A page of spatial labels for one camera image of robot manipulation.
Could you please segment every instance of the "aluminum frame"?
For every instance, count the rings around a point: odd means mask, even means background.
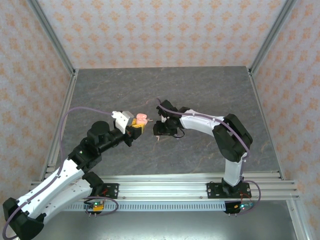
[[[251,82],[251,85],[252,85],[252,89],[253,89],[256,101],[257,101],[259,109],[260,109],[260,113],[261,113],[261,116],[262,116],[262,119],[263,119],[263,122],[264,122],[264,126],[265,126],[265,129],[266,129],[266,133],[268,134],[270,143],[272,145],[273,152],[274,152],[274,154],[276,156],[276,159],[278,160],[278,159],[280,159],[280,156],[279,156],[278,152],[275,151],[276,148],[275,148],[275,145],[274,145],[274,139],[272,138],[272,136],[270,134],[270,131],[269,131],[266,115],[264,113],[264,109],[262,107],[262,104],[261,104],[261,101],[260,101],[260,98],[259,98],[259,94],[258,94],[258,91],[257,91],[257,87],[256,87],[254,76],[251,75],[249,70],[248,70],[248,75],[249,75],[249,79],[250,79],[250,82]],[[285,171],[284,171],[284,168],[282,167],[282,164],[281,164],[281,162],[279,160],[278,160],[278,164],[279,164],[280,176],[281,176],[282,179],[285,179]]]
[[[301,200],[287,200],[286,204],[289,209],[294,231],[298,240],[317,239],[313,236],[312,231],[307,224],[306,210]]]
[[[224,201],[119,201],[117,212],[212,212],[225,211]],[[64,212],[83,212],[86,209],[83,201],[77,201],[68,206]],[[116,208],[114,202],[104,203],[103,212],[109,212]]]
[[[38,18],[43,30],[49,37],[50,41],[52,42],[56,52],[58,53],[61,61],[63,62],[65,68],[68,70],[70,74],[75,72],[75,68],[73,67],[66,51],[64,50],[62,44],[60,43],[53,27],[51,26],[50,22],[48,21],[45,12],[43,11],[41,5],[39,4],[38,0],[27,0],[29,6],[33,10],[34,14]]]
[[[258,68],[262,60],[265,58],[269,48],[271,47],[274,40],[277,38],[278,32],[280,31],[281,27],[283,26],[286,19],[290,15],[291,10],[294,7],[296,2],[297,0],[286,0],[286,2],[284,3],[277,19],[275,20],[273,26],[270,29],[270,32],[268,33],[251,67],[249,68],[251,75],[254,75],[258,71]]]
[[[49,167],[46,177],[49,177],[53,167]],[[187,173],[187,174],[159,174],[159,175],[123,175],[100,176],[104,183],[118,183],[119,201],[130,202],[187,202],[208,201],[207,183],[220,183],[223,173]],[[292,200],[299,199],[299,192],[295,181],[281,180],[279,172],[245,172],[246,180],[255,181],[261,189],[261,200]],[[30,190],[40,181],[32,182]],[[252,199],[259,196],[257,187],[250,185]],[[210,201],[231,201],[236,198],[217,198]]]
[[[69,80],[69,85],[68,85],[67,91],[65,93],[65,96],[64,96],[64,99],[63,99],[63,104],[62,104],[62,107],[61,107],[61,110],[60,110],[59,119],[58,119],[58,121],[57,121],[57,123],[55,125],[54,135],[53,135],[53,138],[52,138],[51,143],[50,143],[49,151],[46,154],[44,164],[42,166],[42,170],[41,170],[41,173],[40,173],[39,181],[43,181],[45,179],[45,175],[46,175],[48,166],[50,166],[50,167],[55,167],[56,166],[56,162],[57,162],[58,155],[59,155],[59,150],[60,150],[60,147],[59,147],[59,130],[60,130],[59,129],[59,123],[60,123],[62,117],[64,116],[64,114],[70,108],[72,96],[73,96],[74,89],[75,89],[75,86],[76,86],[78,72],[79,72],[78,69],[75,70],[74,74],[71,76],[71,78]],[[66,123],[64,123],[63,126],[62,126],[62,133],[63,133],[63,131],[65,129],[65,125],[66,125]]]

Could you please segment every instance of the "yellow object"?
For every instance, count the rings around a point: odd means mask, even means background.
[[[137,124],[137,119],[134,118],[133,121],[132,121],[132,123],[131,123],[131,126],[132,126],[132,125],[136,125],[136,124]]]
[[[103,204],[101,204],[101,205],[95,205],[95,206],[93,206],[93,211],[94,212],[100,212],[100,211],[102,211],[103,209],[104,209],[104,205]]]
[[[135,129],[141,128],[141,133],[143,133],[145,129],[145,124],[143,123],[135,124],[135,125],[132,125],[132,127],[134,127]]]

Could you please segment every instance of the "pink object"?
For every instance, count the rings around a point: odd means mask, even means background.
[[[138,113],[136,115],[136,124],[144,124],[146,125],[148,123],[147,115],[143,113]]]

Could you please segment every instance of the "patterned wallpaper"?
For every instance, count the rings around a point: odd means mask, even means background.
[[[285,0],[40,0],[75,68],[247,66]]]
[[[26,0],[0,1],[0,36],[2,205],[39,179],[70,76]]]
[[[297,180],[320,236],[319,0],[297,1],[254,79],[285,176]]]

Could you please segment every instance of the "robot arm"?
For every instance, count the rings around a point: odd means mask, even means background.
[[[132,142],[143,133],[145,126],[136,124],[134,116],[128,111],[114,111],[112,117],[115,118],[113,130],[110,130],[105,121],[95,122],[87,131],[87,137],[64,160],[61,171],[57,169],[35,189],[17,200],[11,197],[3,203],[6,221],[23,205],[9,223],[21,240],[33,239],[52,217],[68,205],[101,194],[103,181],[89,171],[102,160],[102,153],[106,150],[121,142],[131,147]]]
[[[157,121],[153,126],[155,136],[175,136],[179,128],[194,129],[215,138],[219,150],[225,158],[225,172],[221,186],[227,197],[235,197],[242,184],[243,158],[248,154],[243,143],[249,149],[253,142],[251,135],[239,119],[234,114],[228,114],[225,117],[211,116],[198,113],[187,107],[178,110],[168,100],[161,102],[156,109],[161,115],[161,121]],[[242,143],[226,125],[240,137]]]

